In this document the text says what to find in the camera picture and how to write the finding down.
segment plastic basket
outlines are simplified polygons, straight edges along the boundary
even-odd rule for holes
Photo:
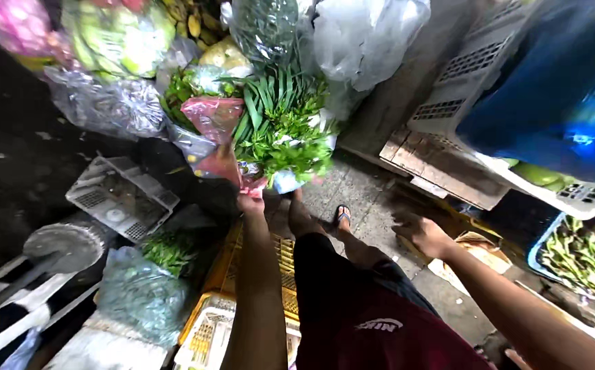
[[[229,344],[236,316],[236,301],[220,293],[204,293],[193,315],[194,321],[186,332],[174,362],[182,369],[219,369]],[[287,321],[288,364],[295,362],[300,340],[299,325]]]
[[[282,274],[282,301],[286,320],[289,363],[295,360],[301,334],[295,290],[292,240],[271,234]],[[242,223],[234,226],[213,263],[201,298],[179,335],[175,362],[182,367],[218,369],[236,314],[236,273],[243,246]]]
[[[540,188],[510,171],[504,161],[476,152],[455,133],[482,93],[499,78],[501,67],[516,52],[525,31],[545,2],[512,0],[499,5],[476,22],[462,49],[446,65],[427,101],[417,108],[407,126],[457,156],[488,170],[496,181],[577,219],[587,220],[595,216],[595,182],[576,181],[557,193]]]
[[[107,186],[108,177],[116,175],[127,188],[125,194]],[[132,242],[156,231],[179,202],[174,193],[127,157],[96,157],[65,197]]]
[[[204,283],[203,292],[197,307],[192,311],[186,326],[179,335],[179,344],[183,344],[187,338],[190,328],[193,327],[197,318],[197,312],[205,297],[217,293],[223,297],[236,298],[236,273],[240,263],[240,251],[243,247],[242,223],[236,224],[226,237],[224,247],[212,265],[211,271]],[[284,315],[287,321],[299,325],[297,309],[297,290],[295,288],[295,264],[293,263],[293,247],[295,242],[284,239],[281,236],[271,234],[274,248],[277,252],[277,260],[282,274],[282,301],[284,303]]]

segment banana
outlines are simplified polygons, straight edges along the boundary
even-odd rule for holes
[[[177,22],[185,21],[187,17],[186,5],[177,0],[163,0],[167,12]]]
[[[187,24],[185,21],[176,24],[176,33],[187,38]]]
[[[199,37],[201,33],[201,23],[199,23],[199,19],[194,14],[187,17],[187,28],[190,30],[192,37]]]
[[[203,22],[204,22],[204,26],[206,26],[206,28],[211,29],[213,31],[222,31],[222,25],[220,24],[220,21],[216,20],[212,15],[210,15],[208,12],[204,11],[203,14],[201,15]]]
[[[199,38],[201,38],[208,46],[211,46],[217,42],[217,37],[211,31],[205,28],[201,29]]]
[[[209,46],[208,46],[208,45],[206,45],[206,43],[205,43],[205,42],[204,42],[202,39],[197,39],[197,46],[199,46],[199,48],[200,48],[202,51],[205,51],[206,49],[208,49],[208,48],[209,48]]]

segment flip-flop sandal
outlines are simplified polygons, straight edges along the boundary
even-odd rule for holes
[[[338,215],[338,211],[342,207],[350,209],[350,207],[346,206],[345,204],[340,204],[340,205],[336,206],[336,209],[334,210],[334,218],[332,219],[332,225],[335,228],[338,228],[338,225],[339,225],[339,223],[341,223],[341,220],[343,219],[343,217],[345,217],[347,219],[347,222],[350,223],[350,227],[352,226],[352,220],[350,219],[350,216],[348,216],[344,212],[341,212],[340,216]]]

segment concrete floor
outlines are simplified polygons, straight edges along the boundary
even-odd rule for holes
[[[304,203],[313,217],[329,221],[336,206],[345,204],[352,213],[352,229],[357,238],[380,248],[402,267],[416,288],[430,301],[443,320],[471,344],[480,344],[494,326],[471,297],[434,275],[416,256],[401,248],[393,225],[392,212],[399,204],[392,197],[395,175],[358,157],[336,152],[334,168],[326,178],[304,186]],[[292,235],[287,227],[289,202],[266,197],[266,217],[270,230],[284,238]],[[343,244],[333,238],[336,251],[345,256]],[[511,280],[530,281],[530,274],[517,267],[507,273]]]

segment yellow plastic crate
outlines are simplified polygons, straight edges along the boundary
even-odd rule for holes
[[[287,324],[299,327],[297,310],[297,291],[295,288],[295,264],[293,263],[293,240],[271,234],[282,274],[282,301]],[[183,344],[191,331],[197,316],[213,296],[236,299],[236,274],[240,266],[240,252],[243,248],[242,223],[236,224],[226,237],[224,247],[213,263],[211,272],[204,283],[203,294],[188,318],[186,326],[179,336]]]

